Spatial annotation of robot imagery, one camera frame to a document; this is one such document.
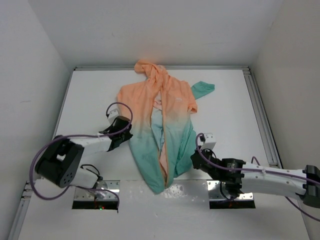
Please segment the teal fabric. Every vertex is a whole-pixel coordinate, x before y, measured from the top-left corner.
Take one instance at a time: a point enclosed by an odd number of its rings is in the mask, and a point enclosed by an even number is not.
[[[215,90],[214,84],[209,84],[203,81],[197,82],[191,87],[195,99],[199,99]]]
[[[194,98],[199,99],[213,92],[215,90],[215,85],[209,84],[203,81],[199,81],[191,87],[191,90]],[[175,128],[174,127],[172,129],[170,128],[171,128],[170,126],[167,126],[166,131],[170,133],[174,133]],[[162,111],[155,107],[152,108],[151,129],[152,129],[159,153],[161,153],[164,142],[165,142],[163,117],[162,117]],[[173,176],[174,178],[187,172],[192,167],[192,161],[190,156],[194,154],[196,149],[195,140],[196,140],[196,132],[194,131],[194,127],[190,119],[188,120],[183,130],[183,137],[181,142],[177,142],[175,140],[175,137],[172,136],[172,139],[170,140],[171,142],[170,144],[180,146],[178,153],[172,152],[174,149],[178,149],[177,147],[168,147],[167,149],[168,156],[177,156],[177,161],[174,166],[174,176]]]

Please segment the white robotic arm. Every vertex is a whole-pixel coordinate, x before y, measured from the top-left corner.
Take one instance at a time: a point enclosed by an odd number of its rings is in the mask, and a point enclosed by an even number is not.
[[[120,116],[118,110],[111,111],[107,116],[110,126],[99,132],[96,137],[57,136],[61,140],[50,144],[44,151],[35,165],[36,173],[60,188],[77,186],[95,189],[103,178],[93,171],[82,168],[81,158],[98,152],[109,152],[133,136],[130,133],[131,125],[127,127],[130,120]]]
[[[198,137],[202,146],[198,146]],[[193,167],[225,183],[232,198],[245,193],[280,195],[301,200],[305,205],[320,208],[320,171],[307,165],[305,169],[288,170],[260,166],[240,159],[218,159],[212,151],[215,138],[211,133],[197,136]]]

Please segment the white work surface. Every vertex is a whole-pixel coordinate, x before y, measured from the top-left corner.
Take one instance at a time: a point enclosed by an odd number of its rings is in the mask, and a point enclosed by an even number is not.
[[[268,165],[242,70],[169,70],[192,86],[215,84],[215,91],[197,99],[191,116],[197,133],[213,133],[218,158]],[[133,70],[74,71],[57,135],[96,134],[107,125],[107,106],[123,85],[145,80]],[[81,164],[87,163],[84,158]],[[74,189],[54,201],[32,195],[19,240],[306,240],[299,211],[282,196],[254,194],[256,209],[209,209],[207,174],[191,169],[154,195],[144,183],[128,143],[90,156],[105,180],[120,180],[119,213],[72,209]],[[61,189],[45,179],[36,187],[46,196]]]

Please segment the purple cable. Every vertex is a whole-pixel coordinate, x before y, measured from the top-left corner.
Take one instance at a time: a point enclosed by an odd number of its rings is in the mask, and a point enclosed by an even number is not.
[[[101,137],[110,137],[110,136],[114,136],[114,135],[117,135],[117,134],[120,134],[122,132],[124,132],[126,129],[129,128],[129,126],[131,125],[132,123],[132,120],[133,120],[133,117],[134,117],[134,114],[132,112],[132,110],[130,109],[130,107],[122,102],[113,102],[111,103],[107,110],[106,110],[106,113],[108,113],[109,109],[111,106],[115,105],[115,104],[120,104],[120,105],[123,105],[125,106],[129,111],[130,111],[130,121],[128,123],[128,125],[126,127],[124,127],[123,129],[119,130],[119,131],[116,131],[116,132],[113,132],[113,133],[108,133],[108,134],[104,134],[104,135],[88,135],[88,134],[73,134],[73,135],[65,135],[65,136],[60,136],[60,137],[57,137],[55,139],[53,139],[52,141],[50,141],[49,143],[47,143],[46,145],[44,145],[37,153],[36,155],[34,156],[32,162],[31,162],[31,165],[30,165],[30,169],[29,169],[29,181],[30,181],[30,185],[31,185],[31,189],[33,190],[34,194],[39,197],[40,199],[42,200],[55,200],[59,197],[61,197],[63,194],[65,194],[65,192],[69,189],[70,185],[68,185],[60,194],[58,194],[57,196],[53,196],[53,197],[46,197],[46,196],[43,196],[41,195],[37,189],[35,188],[35,184],[34,184],[34,169],[35,169],[35,165],[36,165],[36,162],[39,158],[39,156],[41,155],[41,153],[47,149],[47,147],[49,147],[51,144],[54,144],[60,140],[63,140],[63,139],[67,139],[67,138],[101,138]],[[76,186],[77,188],[82,188],[82,189],[85,189],[85,190],[88,190],[89,188],[83,188],[83,187],[80,187],[80,186]],[[117,194],[115,194],[114,192],[110,191],[110,190],[107,190],[107,189],[97,189],[96,191],[102,191],[102,192],[110,192],[112,194],[114,194],[116,196],[116,198],[118,199],[118,204],[117,204],[117,208],[119,208],[119,203],[120,203],[120,199],[119,199],[119,196]]]
[[[203,160],[205,160],[208,164],[218,168],[218,169],[222,169],[222,170],[226,170],[226,171],[249,171],[249,172],[262,172],[262,169],[250,169],[250,168],[228,168],[228,167],[223,167],[223,166],[219,166],[211,161],[209,161],[201,152],[199,146],[198,146],[198,138],[200,136],[205,136],[203,133],[199,133],[196,138],[195,138],[195,147],[196,147],[196,150],[197,152],[200,154],[200,156],[203,158]],[[256,161],[256,163],[260,166],[260,163],[259,161],[257,160],[257,158],[255,156],[252,157],[251,159],[251,163],[254,162],[254,160]],[[277,171],[270,171],[270,170],[266,170],[265,171],[266,173],[269,173],[269,174],[274,174],[274,175],[281,175],[281,176],[286,176],[286,177],[291,177],[291,178],[296,178],[296,179],[301,179],[301,180],[305,180],[305,181],[308,181],[310,183],[313,183],[313,184],[316,184],[316,185],[320,185],[320,182],[318,181],[315,181],[315,180],[312,180],[312,179],[308,179],[306,177],[303,177],[303,176],[296,176],[296,175],[293,175],[293,174],[289,174],[289,173],[285,173],[285,172],[277,172]],[[311,216],[309,213],[305,212],[304,210],[302,210],[300,207],[298,207],[297,205],[295,205],[288,197],[285,197],[289,203],[291,203],[296,209],[298,209],[301,213],[303,213],[304,215],[308,216],[309,218],[317,221],[317,222],[320,222],[320,219],[319,218],[316,218],[314,216]]]

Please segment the purple wire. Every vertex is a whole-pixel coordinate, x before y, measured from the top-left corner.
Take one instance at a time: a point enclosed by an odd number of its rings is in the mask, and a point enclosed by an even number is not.
[[[287,196],[285,196],[285,198],[289,201],[289,203],[291,203],[296,209],[298,209],[301,213],[303,213],[304,215],[306,215],[307,217],[317,221],[317,222],[320,222],[320,219],[319,218],[316,218],[312,215],[310,215],[309,213],[307,213],[306,211],[302,210],[299,206],[297,206],[293,201],[291,201],[290,198],[288,198]]]
[[[113,102],[111,103],[107,110],[106,110],[106,113],[108,113],[109,109],[111,106],[115,105],[115,104],[120,104],[120,105],[123,105],[125,106],[129,111],[130,111],[130,121],[128,123],[128,125],[126,127],[124,127],[123,129],[119,130],[119,131],[116,131],[116,132],[113,132],[113,133],[108,133],[108,134],[104,134],[104,135],[88,135],[88,134],[72,134],[72,135],[65,135],[65,136],[60,136],[60,137],[57,137],[55,139],[53,139],[52,141],[50,141],[49,143],[47,143],[46,145],[44,145],[37,153],[36,155],[34,156],[34,158],[32,159],[32,162],[31,162],[31,165],[30,165],[30,169],[29,169],[29,181],[30,181],[30,186],[31,186],[31,189],[33,190],[34,194],[39,197],[40,199],[42,200],[55,200],[59,197],[61,197],[63,194],[65,194],[65,192],[69,189],[70,185],[68,185],[60,194],[58,194],[57,196],[52,196],[52,197],[46,197],[46,196],[43,196],[41,195],[36,187],[35,187],[35,184],[34,184],[34,169],[35,169],[35,165],[36,165],[36,162],[39,158],[39,156],[41,155],[41,153],[47,149],[50,145],[60,141],[60,140],[63,140],[63,139],[68,139],[68,138],[101,138],[101,137],[110,137],[110,136],[114,136],[114,135],[117,135],[117,134],[120,134],[122,132],[124,132],[125,130],[127,130],[131,123],[132,123],[132,120],[133,120],[133,117],[134,117],[134,114],[132,112],[132,110],[130,109],[130,107],[122,102]],[[80,186],[76,186],[77,188],[82,188],[82,189],[85,189],[85,190],[88,190],[90,189],[91,191],[93,191],[94,189],[91,189],[91,188],[83,188],[83,187],[80,187]],[[118,199],[118,204],[117,204],[117,208],[119,208],[119,203],[120,203],[120,199],[119,199],[119,196],[117,194],[115,194],[114,192],[110,191],[110,190],[107,190],[107,189],[97,189],[96,191],[102,191],[102,192],[110,192],[112,194],[114,194],[116,196],[116,198]]]
[[[228,167],[223,167],[223,166],[219,166],[211,161],[209,161],[201,152],[199,146],[198,146],[198,138],[200,136],[204,136],[203,133],[199,133],[196,138],[195,138],[195,146],[196,146],[196,150],[197,152],[200,154],[200,156],[203,158],[203,160],[205,160],[208,164],[218,168],[218,169],[222,169],[222,170],[226,170],[226,171],[249,171],[249,172],[262,172],[263,170],[262,169],[250,169],[250,168],[228,168]],[[257,160],[257,158],[255,156],[252,157],[251,159],[251,163],[254,162],[254,160],[256,161],[256,163],[260,166],[260,163],[259,161]],[[320,185],[320,182],[318,181],[315,181],[315,180],[312,180],[312,179],[309,179],[309,178],[306,178],[306,177],[303,177],[303,176],[296,176],[296,175],[293,175],[293,174],[289,174],[289,173],[285,173],[285,172],[277,172],[277,171],[270,171],[270,170],[266,170],[265,171],[266,173],[269,173],[269,174],[274,174],[274,175],[281,175],[281,176],[286,176],[286,177],[291,177],[291,178],[296,178],[296,179],[301,179],[301,180],[305,180],[305,181],[308,181],[310,183],[313,183],[313,184],[316,184],[316,185]],[[320,219],[319,218],[316,218],[314,216],[311,216],[309,213],[305,212],[304,210],[302,210],[299,206],[297,206],[296,204],[294,204],[294,202],[292,202],[288,197],[285,197],[289,203],[291,203],[296,209],[298,209],[301,213],[303,213],[304,215],[306,215],[307,217],[317,221],[317,222],[320,222]]]

